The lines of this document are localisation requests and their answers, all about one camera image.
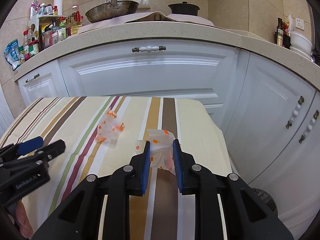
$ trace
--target tablecloth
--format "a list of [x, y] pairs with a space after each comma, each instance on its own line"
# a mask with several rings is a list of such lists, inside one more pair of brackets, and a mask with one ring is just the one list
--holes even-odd
[[[97, 125], [110, 108], [124, 122], [124, 130], [112, 146], [94, 140]], [[221, 130], [204, 106], [195, 100], [148, 97], [39, 98], [11, 124], [0, 147], [36, 136], [44, 145], [62, 139], [66, 151], [50, 161], [51, 180], [23, 198], [33, 230], [88, 174], [112, 174], [130, 162], [136, 140], [148, 137], [147, 129], [172, 132], [184, 152], [213, 173], [231, 173]], [[130, 198], [131, 240], [194, 239], [194, 196], [182, 196], [172, 173], [152, 168], [143, 197]]]

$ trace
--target silver bolt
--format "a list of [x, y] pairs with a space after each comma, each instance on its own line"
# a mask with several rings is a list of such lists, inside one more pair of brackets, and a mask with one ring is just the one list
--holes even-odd
[[192, 165], [192, 169], [194, 171], [200, 171], [201, 170], [201, 166], [199, 164], [194, 164], [194, 165]]
[[123, 167], [123, 170], [124, 171], [132, 171], [133, 167], [131, 165], [126, 165], [126, 166]]
[[239, 176], [238, 176], [237, 174], [235, 174], [235, 173], [231, 173], [231, 174], [229, 175], [229, 178], [230, 178], [231, 180], [238, 180], [238, 179], [239, 179]]
[[95, 181], [95, 179], [96, 179], [96, 176], [94, 176], [93, 174], [90, 174], [90, 175], [87, 176], [87, 181], [88, 182], [93, 182], [93, 181]]

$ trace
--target brown stripe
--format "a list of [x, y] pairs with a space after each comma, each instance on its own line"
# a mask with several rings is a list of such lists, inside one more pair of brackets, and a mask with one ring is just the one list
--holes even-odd
[[[160, 98], [152, 98], [148, 112], [148, 118], [146, 123], [143, 140], [148, 137], [148, 129], [158, 128]], [[148, 187], [145, 195], [142, 197], [131, 196], [130, 197], [130, 239], [131, 240], [143, 240], [144, 229], [147, 219], [147, 208], [149, 199], [149, 188], [151, 180], [151, 169], [149, 172]]]
[[176, 107], [174, 98], [163, 99], [162, 129], [172, 132], [174, 137], [178, 138]]
[[10, 129], [10, 131], [7, 133], [7, 135], [5, 136], [3, 142], [1, 143], [0, 148], [2, 148], [4, 146], [4, 144], [6, 143], [7, 139], [9, 138], [9, 136], [12, 134], [12, 132], [14, 131], [15, 128], [17, 128], [17, 126], [19, 125], [19, 123], [26, 117], [27, 114], [30, 113], [30, 111], [42, 100], [43, 98], [39, 98], [37, 101], [35, 101], [33, 104], [31, 104], [29, 106], [29, 109], [25, 111], [25, 113], [20, 117], [19, 120], [16, 121], [16, 123], [12, 126], [12, 128]]
[[[120, 107], [122, 106], [124, 100], [125, 100], [126, 97], [122, 97], [116, 107], [116, 109], [114, 110], [115, 113], [118, 113]], [[87, 163], [85, 164], [84, 166], [84, 169], [81, 173], [81, 177], [80, 177], [80, 180], [79, 180], [79, 183], [88, 175], [88, 172], [89, 172], [89, 169], [91, 168], [91, 165], [93, 163], [93, 160], [99, 150], [99, 147], [100, 147], [101, 143], [96, 143], [96, 145], [94, 146], [93, 150], [92, 150], [92, 153], [90, 154], [89, 158], [88, 158], [88, 161]]]
[[[162, 129], [177, 138], [177, 119], [174, 98], [163, 99]], [[175, 176], [158, 169], [151, 240], [176, 240], [178, 229], [178, 188]]]
[[69, 109], [68, 111], [59, 119], [59, 121], [55, 124], [52, 130], [48, 133], [48, 135], [44, 138], [43, 144], [47, 146], [52, 140], [53, 136], [60, 129], [63, 123], [68, 119], [68, 117], [77, 109], [77, 107], [81, 104], [86, 97], [80, 97]]
[[38, 117], [45, 112], [58, 98], [53, 99], [37, 116], [35, 119], [33, 119], [32, 123], [28, 126], [27, 129], [25, 129], [25, 131], [23, 132], [23, 134], [18, 138], [17, 143], [20, 142], [21, 138], [28, 133], [28, 131], [30, 130], [30, 128], [33, 126], [33, 124], [37, 121]]

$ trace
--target black pot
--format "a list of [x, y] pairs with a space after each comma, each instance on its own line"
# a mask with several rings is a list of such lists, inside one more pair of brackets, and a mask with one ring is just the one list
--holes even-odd
[[198, 16], [198, 10], [200, 10], [199, 6], [188, 4], [187, 2], [169, 4], [168, 7], [171, 9], [172, 14]]

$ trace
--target paper towel roll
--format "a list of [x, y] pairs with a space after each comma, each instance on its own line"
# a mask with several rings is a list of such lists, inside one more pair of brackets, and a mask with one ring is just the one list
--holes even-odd
[[62, 15], [62, 0], [53, 0], [53, 6], [57, 6], [58, 15]]

